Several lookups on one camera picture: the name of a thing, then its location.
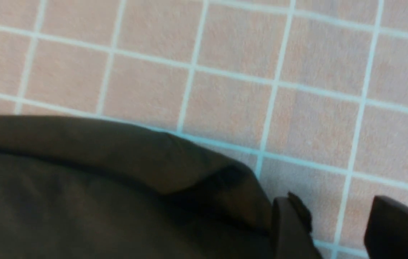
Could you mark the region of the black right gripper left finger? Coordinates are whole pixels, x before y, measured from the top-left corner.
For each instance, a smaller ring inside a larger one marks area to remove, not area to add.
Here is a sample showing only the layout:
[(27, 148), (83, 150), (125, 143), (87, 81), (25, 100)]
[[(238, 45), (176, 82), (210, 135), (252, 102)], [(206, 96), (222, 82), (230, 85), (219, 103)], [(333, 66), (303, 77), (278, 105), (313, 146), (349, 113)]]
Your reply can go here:
[(275, 259), (323, 258), (311, 236), (312, 214), (298, 196), (276, 197), (271, 220)]

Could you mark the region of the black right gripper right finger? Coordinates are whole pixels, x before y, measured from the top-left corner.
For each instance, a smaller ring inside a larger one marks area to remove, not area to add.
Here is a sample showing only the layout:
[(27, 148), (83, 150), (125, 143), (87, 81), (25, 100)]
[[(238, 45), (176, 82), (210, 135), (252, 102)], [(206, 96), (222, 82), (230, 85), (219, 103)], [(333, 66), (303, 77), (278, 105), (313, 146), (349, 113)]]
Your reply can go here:
[(375, 196), (364, 234), (370, 259), (408, 259), (408, 206)]

